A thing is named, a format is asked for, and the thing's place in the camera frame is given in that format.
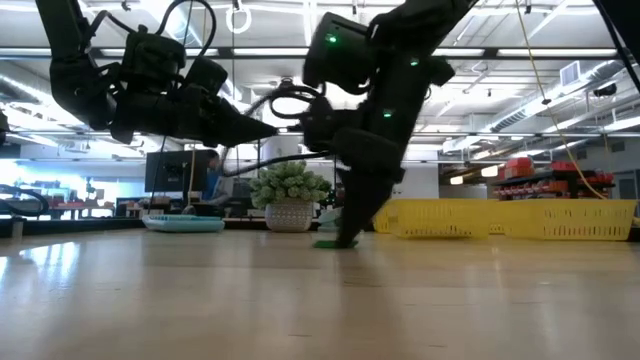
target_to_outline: green object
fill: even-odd
[[[333,240],[319,240],[313,244],[313,247],[315,249],[353,249],[354,247],[356,247],[356,245],[358,245],[358,242],[352,241],[348,247],[343,248],[343,247],[338,247],[337,243]]]
[[[305,171],[307,163],[286,162],[261,170],[257,179],[251,180],[251,200],[256,208],[284,199],[301,199],[318,202],[327,198],[331,183],[312,171]]]

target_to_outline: person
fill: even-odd
[[[220,163],[220,155],[215,150],[208,150],[207,155],[209,161],[207,164],[207,181],[205,190],[200,196],[201,201],[197,204],[198,209],[190,205],[183,210],[183,214],[205,212],[211,215],[212,212],[218,213],[224,203],[229,200],[230,196],[226,191],[228,179],[222,176],[217,170],[218,164]],[[207,207],[213,206],[215,209],[204,209],[201,205],[208,205]]]

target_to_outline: ceiling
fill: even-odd
[[[215,8],[217,19],[216,35],[211,48],[305,47],[309,43],[315,26],[328,11],[368,24],[377,14],[387,12],[402,2],[400,0],[244,0],[241,1],[243,10],[235,13],[230,10],[231,1],[209,1]],[[128,1],[132,8],[129,12],[121,8],[120,1],[81,0],[79,3],[84,15],[90,20],[98,11],[106,9],[132,27],[145,24],[154,31],[170,1]],[[590,0],[532,0],[531,3],[532,12],[523,15],[523,20],[530,35],[532,47],[613,48],[609,33]],[[189,17],[189,6],[187,2],[174,12],[169,24],[173,22],[175,26],[167,27],[166,36],[182,40],[184,22]],[[478,47],[524,49],[524,35],[514,6],[513,0],[479,1],[444,39],[441,46],[461,49]],[[249,24],[246,23],[248,12],[251,18]],[[3,19],[0,22],[0,48],[49,46],[34,1],[0,0],[0,18]],[[205,16],[203,7],[197,3],[193,6],[190,19],[187,46],[197,48],[211,31],[212,22],[208,16]],[[235,26],[238,33],[234,34],[229,25]],[[124,31],[105,21],[92,40],[92,45],[123,47],[125,35]],[[517,61],[452,60],[450,63],[456,69],[457,75],[442,89],[432,89],[431,98],[425,101],[418,119],[416,131],[481,131],[487,124],[496,120],[498,114],[526,103],[539,90],[531,62],[526,61],[526,57],[522,59]],[[49,60],[5,57],[4,61],[33,77],[24,75],[15,80],[33,83],[36,79],[42,91],[47,92],[48,86],[43,84],[46,84],[49,79]],[[110,61],[99,60],[98,63],[108,62]],[[236,59],[218,62],[229,72],[229,78],[236,87],[253,90],[259,95],[271,89],[273,84],[277,84],[282,77],[299,78],[304,60]],[[551,87],[552,84],[558,83],[560,70],[572,62],[573,60],[537,61],[536,67],[543,86]],[[585,62],[583,70],[599,63],[601,61]],[[615,96],[589,97],[584,93],[584,89],[572,92],[569,94],[570,99],[564,99],[557,105],[552,102],[555,117],[559,121],[568,120],[592,111],[594,106],[603,107],[627,97],[637,96],[624,71],[616,74],[611,80],[618,84],[618,93]],[[331,88],[328,97],[337,107],[353,107],[361,99],[352,97],[337,88]],[[600,124],[608,121],[607,116],[607,113],[599,115]],[[531,116],[516,124],[517,126],[508,127],[502,131],[514,132],[513,129],[517,129],[518,132],[540,132],[548,128],[548,122],[544,121],[544,118],[544,114],[538,114],[537,117]],[[593,118],[585,119],[581,125],[588,126],[589,121],[593,122],[593,120]],[[55,122],[48,125],[60,126]],[[62,126],[70,127],[69,124],[62,124]],[[24,130],[29,128],[28,125],[23,127]],[[429,137],[416,142],[442,144],[449,137],[459,138],[458,136]],[[543,145],[555,147],[553,144],[550,141],[548,145],[546,143]],[[511,145],[514,149],[524,146],[523,141],[511,139],[495,141],[481,139],[469,146],[472,146],[474,152],[479,153],[507,145]]]

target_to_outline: computer monitor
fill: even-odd
[[[189,178],[191,177],[192,157],[192,151],[169,151],[147,154],[144,191],[183,192],[185,189],[188,189]],[[196,151],[191,191],[204,191],[206,189],[208,166],[208,151]]]

